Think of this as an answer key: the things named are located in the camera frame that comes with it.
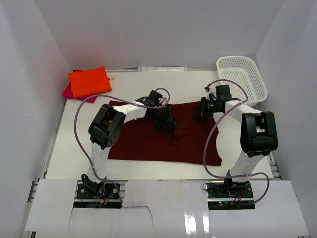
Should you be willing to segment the dark red t shirt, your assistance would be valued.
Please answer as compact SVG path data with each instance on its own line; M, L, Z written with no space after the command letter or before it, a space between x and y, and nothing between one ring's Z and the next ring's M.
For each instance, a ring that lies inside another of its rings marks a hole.
M172 104L170 107L177 123L174 132L158 129L155 119L149 116L129 121L111 147L109 159L220 166L222 159L216 148L218 130L209 135L215 120L193 117L199 102Z

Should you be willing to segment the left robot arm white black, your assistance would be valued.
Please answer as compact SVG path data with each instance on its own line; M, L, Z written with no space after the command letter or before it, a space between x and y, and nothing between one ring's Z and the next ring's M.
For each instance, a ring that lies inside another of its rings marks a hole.
M91 155L86 151L84 154L90 166L87 173L81 176L83 184L94 196L102 197L106 191L108 155L111 147L118 141L124 123L150 116L156 120L160 130L172 132L177 128L168 102L169 99L165 99L156 89L132 103L101 106L88 129L92 151Z

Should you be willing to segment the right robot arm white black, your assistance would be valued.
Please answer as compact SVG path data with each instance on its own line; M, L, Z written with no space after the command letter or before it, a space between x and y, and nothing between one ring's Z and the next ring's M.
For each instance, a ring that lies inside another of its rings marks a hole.
M278 148L278 136L273 112L262 112L249 107L247 99L234 98L229 85L219 85L215 93L202 97L194 118L211 118L215 113L231 116L241 124L241 153L225 176L221 176L222 192L229 196L241 195L249 186L257 164Z

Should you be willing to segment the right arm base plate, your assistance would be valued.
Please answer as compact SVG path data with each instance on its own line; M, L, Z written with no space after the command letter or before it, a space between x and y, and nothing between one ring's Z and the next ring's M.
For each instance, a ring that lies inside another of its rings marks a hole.
M249 181L236 183L207 181L202 189L207 192L208 209L212 210L253 210L254 195Z

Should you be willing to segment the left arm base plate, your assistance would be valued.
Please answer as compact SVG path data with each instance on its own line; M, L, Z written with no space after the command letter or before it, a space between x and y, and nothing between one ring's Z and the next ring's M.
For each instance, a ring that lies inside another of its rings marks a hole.
M82 182L77 184L73 207L90 209L120 209L122 207L118 192L120 184L102 183L98 191L94 192Z

